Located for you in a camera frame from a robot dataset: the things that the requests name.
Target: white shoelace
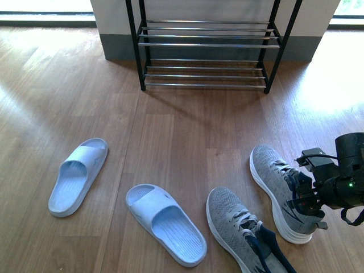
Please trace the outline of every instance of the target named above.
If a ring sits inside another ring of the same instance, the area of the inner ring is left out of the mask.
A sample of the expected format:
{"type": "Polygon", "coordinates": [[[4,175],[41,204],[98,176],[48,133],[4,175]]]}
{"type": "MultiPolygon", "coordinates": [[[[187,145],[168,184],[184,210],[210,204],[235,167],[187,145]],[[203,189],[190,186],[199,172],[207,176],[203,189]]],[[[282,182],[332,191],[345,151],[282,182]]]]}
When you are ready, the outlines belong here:
{"type": "Polygon", "coordinates": [[[242,209],[239,212],[235,212],[230,222],[234,223],[234,227],[241,231],[243,236],[251,235],[255,237],[255,232],[263,223],[258,221],[257,217],[251,214],[247,209],[242,209]]]}
{"type": "Polygon", "coordinates": [[[270,164],[270,167],[274,168],[273,170],[277,171],[277,173],[282,175],[282,177],[286,174],[293,176],[294,174],[297,174],[300,172],[298,169],[291,167],[290,165],[288,165],[287,162],[285,162],[283,160],[273,161],[270,164]]]}

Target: white wall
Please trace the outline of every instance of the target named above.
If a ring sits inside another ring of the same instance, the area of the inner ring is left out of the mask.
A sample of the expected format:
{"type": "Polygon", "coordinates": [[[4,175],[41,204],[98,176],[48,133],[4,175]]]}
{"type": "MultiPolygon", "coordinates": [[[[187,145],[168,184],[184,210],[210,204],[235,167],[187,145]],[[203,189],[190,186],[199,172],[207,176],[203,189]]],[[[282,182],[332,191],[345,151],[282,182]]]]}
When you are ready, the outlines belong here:
{"type": "MultiPolygon", "coordinates": [[[[273,0],[144,0],[148,19],[263,20],[273,0]]],[[[292,36],[323,36],[340,0],[303,0],[292,36]]],[[[130,34],[125,0],[91,0],[100,34],[130,34]]],[[[132,0],[136,27],[138,0],[132,0]]],[[[294,0],[281,0],[276,24],[283,34],[294,0]]]]}

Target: slipper strap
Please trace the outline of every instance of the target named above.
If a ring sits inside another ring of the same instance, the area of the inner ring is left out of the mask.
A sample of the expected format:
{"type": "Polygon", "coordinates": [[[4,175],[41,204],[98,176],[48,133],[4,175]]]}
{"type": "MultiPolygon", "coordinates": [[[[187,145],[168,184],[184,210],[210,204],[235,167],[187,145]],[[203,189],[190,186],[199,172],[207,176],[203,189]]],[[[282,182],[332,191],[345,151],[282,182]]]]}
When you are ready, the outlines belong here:
{"type": "Polygon", "coordinates": [[[100,162],[105,149],[94,148],[89,146],[78,146],[70,156],[64,161],[67,162],[80,162],[86,167],[87,174],[89,175],[92,169],[100,162]]]}
{"type": "Polygon", "coordinates": [[[167,192],[161,192],[154,189],[144,195],[138,201],[134,202],[130,209],[136,214],[140,221],[144,222],[149,231],[151,231],[152,220],[163,209],[170,206],[179,208],[177,202],[167,192]]]}

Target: sneaker sole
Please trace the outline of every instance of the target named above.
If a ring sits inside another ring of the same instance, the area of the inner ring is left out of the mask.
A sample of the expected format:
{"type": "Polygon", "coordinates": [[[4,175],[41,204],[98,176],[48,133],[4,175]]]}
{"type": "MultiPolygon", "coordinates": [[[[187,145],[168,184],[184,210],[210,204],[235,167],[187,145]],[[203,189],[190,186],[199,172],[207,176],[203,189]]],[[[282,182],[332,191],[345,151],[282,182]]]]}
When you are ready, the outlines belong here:
{"type": "Polygon", "coordinates": [[[312,234],[309,235],[301,234],[295,232],[288,226],[287,222],[284,219],[283,213],[280,210],[280,206],[278,204],[277,199],[275,198],[273,193],[269,190],[267,185],[263,182],[263,180],[259,177],[257,171],[255,170],[253,163],[253,152],[251,152],[250,154],[249,163],[250,163],[250,172],[251,175],[253,176],[253,179],[268,194],[268,196],[272,201],[273,219],[280,235],[288,242],[295,243],[297,245],[308,243],[312,238],[312,234]]]}
{"type": "Polygon", "coordinates": [[[251,273],[251,271],[246,267],[246,265],[244,264],[244,262],[240,259],[240,257],[234,252],[234,250],[232,250],[230,248],[230,246],[221,238],[221,236],[219,235],[219,233],[217,232],[211,216],[210,216],[210,210],[209,210],[209,198],[210,195],[207,198],[207,202],[206,202],[206,215],[207,215],[207,222],[209,224],[210,230],[212,232],[212,234],[214,235],[216,241],[227,251],[229,252],[234,259],[238,262],[240,269],[242,271],[242,273],[251,273]]]}

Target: slipper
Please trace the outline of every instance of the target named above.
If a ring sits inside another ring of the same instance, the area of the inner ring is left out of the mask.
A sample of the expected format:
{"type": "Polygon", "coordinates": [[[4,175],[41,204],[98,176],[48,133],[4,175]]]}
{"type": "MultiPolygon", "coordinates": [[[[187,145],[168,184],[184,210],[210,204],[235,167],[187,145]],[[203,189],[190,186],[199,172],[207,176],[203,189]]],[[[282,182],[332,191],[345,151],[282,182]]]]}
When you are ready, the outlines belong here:
{"type": "Polygon", "coordinates": [[[162,188],[137,185],[128,191],[126,204],[138,222],[182,266],[196,266],[206,256],[205,238],[162,188]]]}
{"type": "Polygon", "coordinates": [[[92,138],[80,144],[63,162],[48,203],[53,216],[65,217],[79,208],[106,155],[107,143],[101,138],[92,138]]]}

